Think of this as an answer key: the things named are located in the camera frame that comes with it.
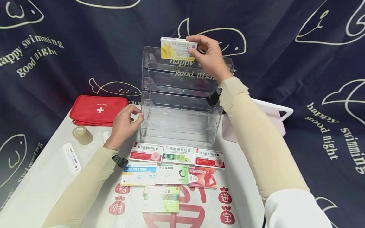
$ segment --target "red first aid bag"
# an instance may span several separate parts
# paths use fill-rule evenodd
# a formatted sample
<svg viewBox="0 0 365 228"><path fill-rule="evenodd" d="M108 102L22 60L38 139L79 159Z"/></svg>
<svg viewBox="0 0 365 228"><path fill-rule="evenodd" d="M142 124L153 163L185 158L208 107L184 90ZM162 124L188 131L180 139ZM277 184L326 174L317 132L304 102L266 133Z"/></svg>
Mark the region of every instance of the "red first aid bag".
<svg viewBox="0 0 365 228"><path fill-rule="evenodd" d="M124 97L81 95L72 106L70 118L76 125L112 126L116 115L127 105Z"/></svg>

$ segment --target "beige arm sleeve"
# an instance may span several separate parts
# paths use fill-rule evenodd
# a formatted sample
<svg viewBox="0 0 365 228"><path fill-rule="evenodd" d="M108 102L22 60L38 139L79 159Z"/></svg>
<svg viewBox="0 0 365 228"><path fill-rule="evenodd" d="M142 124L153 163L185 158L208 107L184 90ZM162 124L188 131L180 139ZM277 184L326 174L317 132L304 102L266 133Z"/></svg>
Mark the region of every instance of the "beige arm sleeve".
<svg viewBox="0 0 365 228"><path fill-rule="evenodd" d="M282 189L309 191L283 137L253 102L248 88L236 77L225 79L220 87L220 105L231 120L262 199Z"/></svg>
<svg viewBox="0 0 365 228"><path fill-rule="evenodd" d="M96 200L104 181L113 173L115 162L112 157L117 151L99 148L70 186L53 206L43 228L65 225L78 228Z"/></svg>

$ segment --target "clear acrylic organizer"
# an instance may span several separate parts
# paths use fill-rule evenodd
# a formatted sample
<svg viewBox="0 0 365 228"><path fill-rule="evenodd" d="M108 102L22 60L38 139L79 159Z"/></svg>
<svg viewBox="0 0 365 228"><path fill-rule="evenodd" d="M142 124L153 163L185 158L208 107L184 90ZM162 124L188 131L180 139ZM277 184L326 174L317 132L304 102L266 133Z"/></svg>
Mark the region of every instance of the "clear acrylic organizer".
<svg viewBox="0 0 365 228"><path fill-rule="evenodd" d="M141 140L209 149L223 111L206 100L217 81L196 61L161 59L160 48L146 46L142 58Z"/></svg>

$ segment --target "white cross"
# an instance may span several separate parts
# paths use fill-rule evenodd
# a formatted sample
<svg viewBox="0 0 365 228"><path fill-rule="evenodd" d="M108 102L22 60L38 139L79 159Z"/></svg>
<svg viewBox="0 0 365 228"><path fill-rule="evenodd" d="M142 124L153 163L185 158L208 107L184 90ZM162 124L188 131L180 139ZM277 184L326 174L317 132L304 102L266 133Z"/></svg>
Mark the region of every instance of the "white cross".
<svg viewBox="0 0 365 228"><path fill-rule="evenodd" d="M99 113L101 113L101 112L104 112L104 109L103 109L102 107L100 107L99 109L97 109L97 111L98 111Z"/></svg>

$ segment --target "beige bandage roll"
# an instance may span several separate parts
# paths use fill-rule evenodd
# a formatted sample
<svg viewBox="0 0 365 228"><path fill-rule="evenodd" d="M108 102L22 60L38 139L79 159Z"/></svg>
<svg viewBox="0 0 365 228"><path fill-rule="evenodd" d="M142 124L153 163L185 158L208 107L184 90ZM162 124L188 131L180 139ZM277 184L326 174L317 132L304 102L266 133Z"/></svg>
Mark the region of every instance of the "beige bandage roll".
<svg viewBox="0 0 365 228"><path fill-rule="evenodd" d="M84 126L76 127L74 130L72 130L72 135L82 145L87 145L94 139L92 134Z"/></svg>

